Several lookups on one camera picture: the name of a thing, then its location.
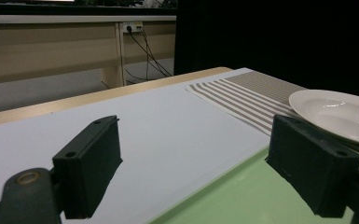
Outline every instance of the black curtain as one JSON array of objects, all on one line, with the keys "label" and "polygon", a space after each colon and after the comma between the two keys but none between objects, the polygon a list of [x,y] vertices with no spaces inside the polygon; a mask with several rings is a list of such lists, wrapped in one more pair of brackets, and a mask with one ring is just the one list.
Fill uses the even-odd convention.
[{"label": "black curtain", "polygon": [[359,1],[179,0],[176,75],[247,67],[308,89],[359,95]]}]

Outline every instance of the white table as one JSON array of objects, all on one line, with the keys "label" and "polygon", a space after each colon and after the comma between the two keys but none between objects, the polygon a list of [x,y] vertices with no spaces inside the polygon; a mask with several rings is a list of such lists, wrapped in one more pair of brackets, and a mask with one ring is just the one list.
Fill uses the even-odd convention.
[{"label": "white table", "polygon": [[145,223],[269,144],[269,136],[185,90],[243,68],[0,124],[5,181],[51,158],[92,121],[119,118],[121,156],[97,211],[63,223]]}]

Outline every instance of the desk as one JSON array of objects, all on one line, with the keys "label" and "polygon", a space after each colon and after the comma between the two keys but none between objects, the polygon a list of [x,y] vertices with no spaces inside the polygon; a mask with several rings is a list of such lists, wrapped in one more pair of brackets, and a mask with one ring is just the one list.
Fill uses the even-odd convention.
[{"label": "desk", "polygon": [[[114,14],[120,8],[110,8],[106,14],[109,8],[93,8],[104,14],[0,15],[0,83],[101,69],[106,86],[125,86],[123,66],[146,62],[147,58],[129,35],[123,34],[125,21],[144,23],[157,60],[173,58],[176,16],[171,11],[161,10],[165,15],[126,15],[131,10]],[[134,36],[144,44],[141,33]]]},{"label": "desk", "polygon": [[0,186],[19,171],[52,168],[90,122],[117,115],[124,162],[94,216],[63,223],[350,223],[350,210],[315,217],[264,163],[267,134],[185,90],[249,72],[215,68],[0,112]]}]

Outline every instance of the floor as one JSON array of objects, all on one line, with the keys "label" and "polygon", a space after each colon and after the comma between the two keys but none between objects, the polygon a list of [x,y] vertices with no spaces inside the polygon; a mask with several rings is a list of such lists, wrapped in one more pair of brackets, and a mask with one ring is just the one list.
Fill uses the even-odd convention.
[{"label": "floor", "polygon": [[[173,59],[124,66],[127,85],[173,74]],[[100,69],[0,83],[0,111],[107,90]]]}]

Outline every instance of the light green mat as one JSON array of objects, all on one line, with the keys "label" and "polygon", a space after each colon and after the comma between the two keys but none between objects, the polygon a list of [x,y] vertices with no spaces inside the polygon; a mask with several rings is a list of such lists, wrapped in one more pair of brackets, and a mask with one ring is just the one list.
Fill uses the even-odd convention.
[{"label": "light green mat", "polygon": [[343,218],[314,215],[292,186],[265,162],[267,156],[265,148],[150,223],[351,223],[353,211],[348,207]]}]

